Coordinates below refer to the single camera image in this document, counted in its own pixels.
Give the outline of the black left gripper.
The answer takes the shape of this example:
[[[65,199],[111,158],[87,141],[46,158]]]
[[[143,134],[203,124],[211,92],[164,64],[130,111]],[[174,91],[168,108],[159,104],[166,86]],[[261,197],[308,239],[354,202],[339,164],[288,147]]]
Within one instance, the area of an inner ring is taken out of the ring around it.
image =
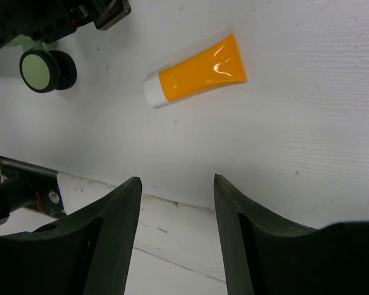
[[[0,49],[20,35],[50,44],[89,23],[106,31],[129,13],[126,0],[0,0]]]

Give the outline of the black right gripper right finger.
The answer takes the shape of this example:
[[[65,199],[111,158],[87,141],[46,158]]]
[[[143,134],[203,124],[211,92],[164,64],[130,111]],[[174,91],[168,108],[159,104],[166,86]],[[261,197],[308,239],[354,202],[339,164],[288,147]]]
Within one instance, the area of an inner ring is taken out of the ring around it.
[[[214,178],[229,294],[369,294],[369,222],[313,229]]]

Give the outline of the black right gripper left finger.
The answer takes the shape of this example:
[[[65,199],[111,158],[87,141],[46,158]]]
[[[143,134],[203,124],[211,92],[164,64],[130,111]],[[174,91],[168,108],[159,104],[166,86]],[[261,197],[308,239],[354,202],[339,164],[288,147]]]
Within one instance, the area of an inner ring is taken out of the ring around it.
[[[141,195],[133,177],[33,232],[0,236],[0,294],[123,294]]]

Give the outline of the green hard-shell suitcase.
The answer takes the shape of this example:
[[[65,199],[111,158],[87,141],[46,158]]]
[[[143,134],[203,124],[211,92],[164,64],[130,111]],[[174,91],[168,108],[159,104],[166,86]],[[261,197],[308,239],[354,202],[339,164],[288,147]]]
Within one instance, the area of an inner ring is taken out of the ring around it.
[[[49,93],[68,90],[76,83],[76,64],[66,52],[48,50],[43,41],[34,41],[24,35],[17,36],[7,46],[22,48],[19,71],[24,83],[32,91]]]

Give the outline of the orange tube white cap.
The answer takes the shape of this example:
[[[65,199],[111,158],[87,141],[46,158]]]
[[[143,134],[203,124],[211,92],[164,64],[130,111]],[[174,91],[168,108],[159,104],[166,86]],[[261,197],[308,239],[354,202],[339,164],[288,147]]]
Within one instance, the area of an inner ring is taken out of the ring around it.
[[[146,101],[153,108],[228,84],[247,81],[239,47],[233,34],[210,48],[143,82]]]

